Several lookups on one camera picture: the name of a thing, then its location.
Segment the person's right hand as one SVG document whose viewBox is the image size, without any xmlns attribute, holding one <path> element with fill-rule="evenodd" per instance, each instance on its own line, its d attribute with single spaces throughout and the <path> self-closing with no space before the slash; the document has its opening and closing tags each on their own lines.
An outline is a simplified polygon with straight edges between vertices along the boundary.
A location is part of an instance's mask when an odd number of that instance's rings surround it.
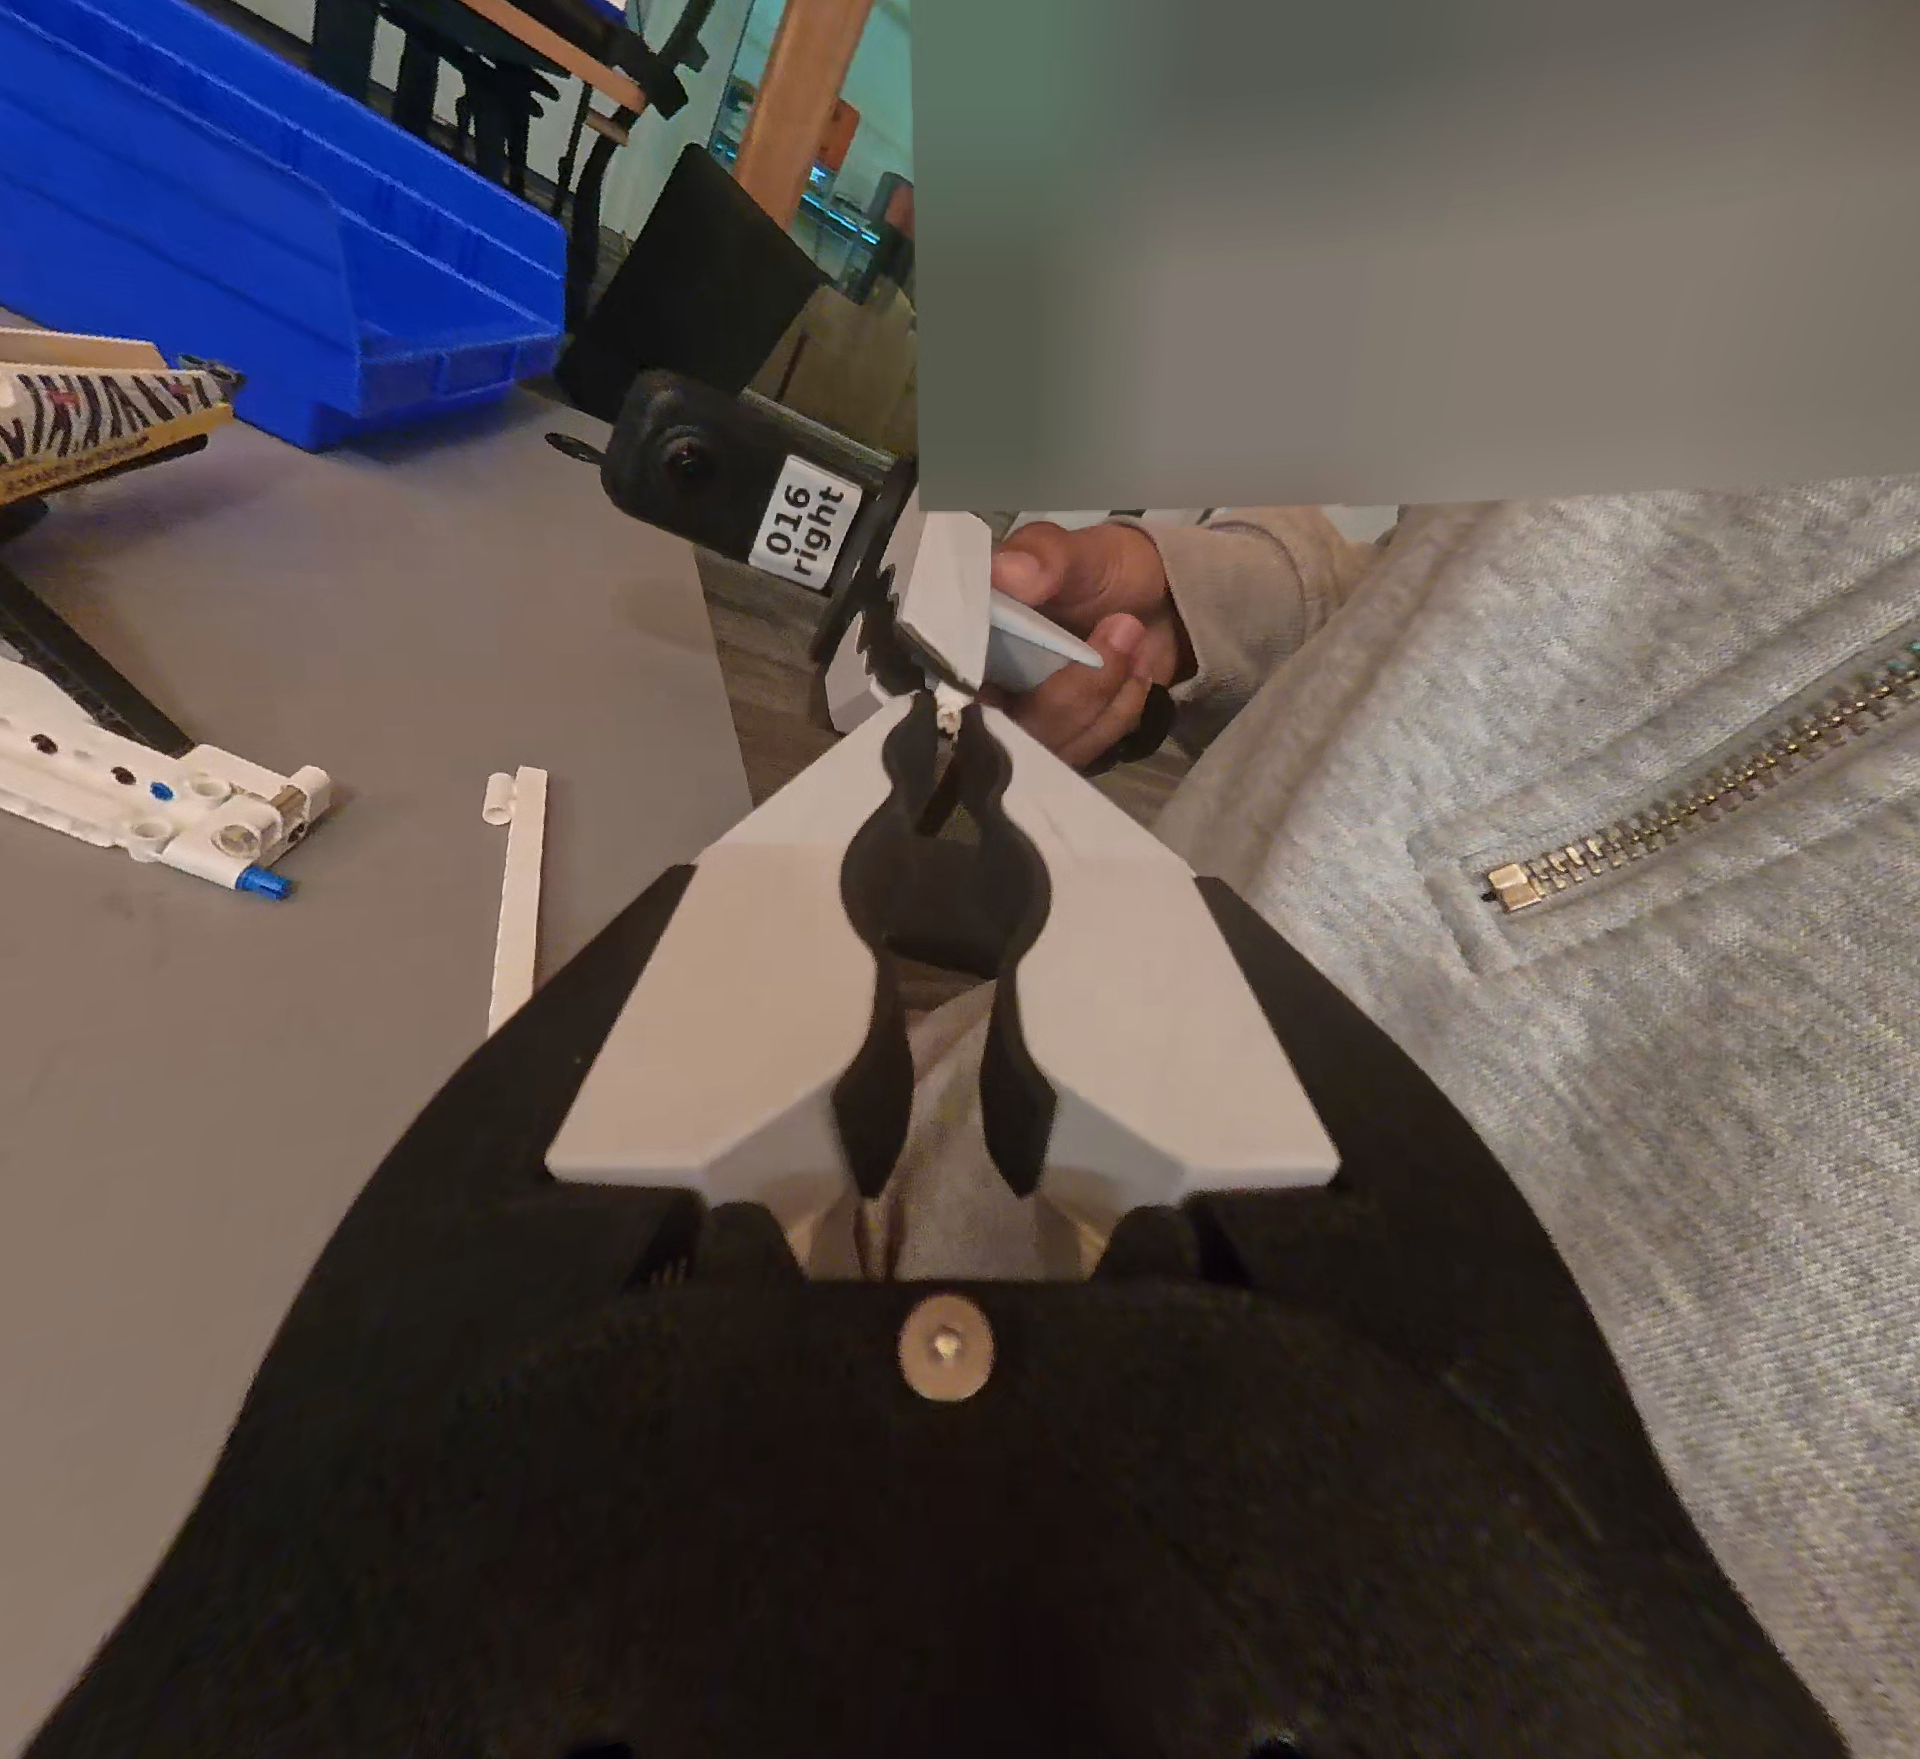
<svg viewBox="0 0 1920 1759">
<path fill-rule="evenodd" d="M 1110 769 L 1145 717 L 1170 714 L 1194 659 L 1159 552 L 1136 522 L 1023 527 L 994 550 L 991 588 L 1096 654 L 1095 669 L 1058 669 L 1032 692 L 980 696 L 1072 772 Z"/>
</svg>

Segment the person's right forearm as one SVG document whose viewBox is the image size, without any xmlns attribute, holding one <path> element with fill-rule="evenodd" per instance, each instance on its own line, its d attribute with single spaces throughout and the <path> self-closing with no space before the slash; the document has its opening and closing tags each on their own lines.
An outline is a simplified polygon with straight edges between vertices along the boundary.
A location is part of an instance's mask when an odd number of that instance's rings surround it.
<svg viewBox="0 0 1920 1759">
<path fill-rule="evenodd" d="M 1189 702 L 1260 688 L 1358 591 L 1384 547 L 1300 505 L 1151 527 L 1147 541 L 1172 607 L 1172 690 Z"/>
</svg>

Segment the blue storage bin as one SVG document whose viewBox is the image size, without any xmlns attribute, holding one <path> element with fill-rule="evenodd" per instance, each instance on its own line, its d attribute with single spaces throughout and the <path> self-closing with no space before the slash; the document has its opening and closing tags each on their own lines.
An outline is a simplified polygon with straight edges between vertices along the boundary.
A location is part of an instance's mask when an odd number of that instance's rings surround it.
<svg viewBox="0 0 1920 1759">
<path fill-rule="evenodd" d="M 549 214 L 188 0 L 1 0 L 1 298 L 241 378 L 307 452 L 547 375 Z"/>
</svg>

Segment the cardboard box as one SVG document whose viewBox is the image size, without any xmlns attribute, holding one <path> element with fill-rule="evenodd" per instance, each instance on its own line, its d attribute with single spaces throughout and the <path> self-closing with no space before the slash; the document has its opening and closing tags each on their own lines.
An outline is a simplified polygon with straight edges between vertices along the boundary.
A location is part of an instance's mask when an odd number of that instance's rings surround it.
<svg viewBox="0 0 1920 1759">
<path fill-rule="evenodd" d="M 818 287 L 748 390 L 877 452 L 917 452 L 917 318 L 892 281 L 860 304 Z"/>
</svg>

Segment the white zebra lego helicopter model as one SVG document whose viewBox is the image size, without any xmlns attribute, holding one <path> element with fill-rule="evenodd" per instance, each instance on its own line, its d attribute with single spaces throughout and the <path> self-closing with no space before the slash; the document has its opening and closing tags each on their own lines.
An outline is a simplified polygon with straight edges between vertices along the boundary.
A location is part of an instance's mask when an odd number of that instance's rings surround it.
<svg viewBox="0 0 1920 1759">
<path fill-rule="evenodd" d="M 4 547 L 63 495 L 204 452 L 235 424 L 241 382 L 145 342 L 5 328 Z M 5 816 L 241 899 L 293 897 L 281 862 L 332 812 L 329 774 L 281 776 L 190 738 L 12 567 L 1 644 Z"/>
</svg>

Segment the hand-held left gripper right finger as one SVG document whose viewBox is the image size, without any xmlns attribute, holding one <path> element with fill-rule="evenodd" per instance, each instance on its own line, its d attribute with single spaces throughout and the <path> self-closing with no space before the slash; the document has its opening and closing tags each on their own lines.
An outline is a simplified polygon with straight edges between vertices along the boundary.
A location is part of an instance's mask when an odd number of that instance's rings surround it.
<svg viewBox="0 0 1920 1759">
<path fill-rule="evenodd" d="M 960 965 L 994 982 L 986 1152 L 1016 1196 L 1109 1234 L 1198 1194 L 1323 1187 L 1337 1152 L 1198 876 L 971 704 Z"/>
</svg>

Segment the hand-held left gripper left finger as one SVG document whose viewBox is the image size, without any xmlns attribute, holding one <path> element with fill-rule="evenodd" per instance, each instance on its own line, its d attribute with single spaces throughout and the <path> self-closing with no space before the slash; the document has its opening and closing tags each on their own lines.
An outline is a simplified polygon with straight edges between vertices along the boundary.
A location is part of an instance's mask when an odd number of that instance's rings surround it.
<svg viewBox="0 0 1920 1759">
<path fill-rule="evenodd" d="M 899 728 L 917 744 L 916 696 L 884 701 L 700 852 L 547 1149 L 553 1178 L 764 1208 L 886 1188 L 914 1070 L 843 867 L 899 797 Z"/>
</svg>

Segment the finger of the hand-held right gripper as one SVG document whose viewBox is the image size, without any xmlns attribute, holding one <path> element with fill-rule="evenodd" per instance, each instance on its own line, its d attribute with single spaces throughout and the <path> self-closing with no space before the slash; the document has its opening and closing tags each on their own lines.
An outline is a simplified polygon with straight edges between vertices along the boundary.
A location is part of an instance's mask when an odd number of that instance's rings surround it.
<svg viewBox="0 0 1920 1759">
<path fill-rule="evenodd" d="M 828 724 L 850 735 L 892 696 L 939 686 L 934 653 L 905 620 L 911 559 L 884 564 L 839 590 L 818 623 L 818 669 Z"/>
<path fill-rule="evenodd" d="M 966 511 L 907 511 L 899 529 L 897 636 L 936 707 L 968 707 L 986 671 L 991 532 Z"/>
</svg>

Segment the black flat panel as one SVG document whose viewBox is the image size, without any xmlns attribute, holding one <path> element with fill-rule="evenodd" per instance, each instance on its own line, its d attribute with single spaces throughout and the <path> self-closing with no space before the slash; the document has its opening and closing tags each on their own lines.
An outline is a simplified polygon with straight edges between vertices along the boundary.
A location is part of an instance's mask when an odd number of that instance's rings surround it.
<svg viewBox="0 0 1920 1759">
<path fill-rule="evenodd" d="M 613 272 L 596 207 L 580 192 L 567 245 L 564 402 L 611 424 L 631 384 L 654 371 L 741 392 L 763 371 L 823 271 L 700 144 L 676 157 L 654 210 Z"/>
</svg>

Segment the long white lego beam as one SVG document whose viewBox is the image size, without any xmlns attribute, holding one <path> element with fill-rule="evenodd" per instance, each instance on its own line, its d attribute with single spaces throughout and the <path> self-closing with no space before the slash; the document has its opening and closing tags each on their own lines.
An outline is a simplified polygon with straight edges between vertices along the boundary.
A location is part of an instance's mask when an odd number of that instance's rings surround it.
<svg viewBox="0 0 1920 1759">
<path fill-rule="evenodd" d="M 506 833 L 491 944 L 488 1036 L 527 1008 L 536 988 L 540 957 L 542 853 L 547 774 L 518 767 L 493 774 L 485 788 L 483 824 Z"/>
</svg>

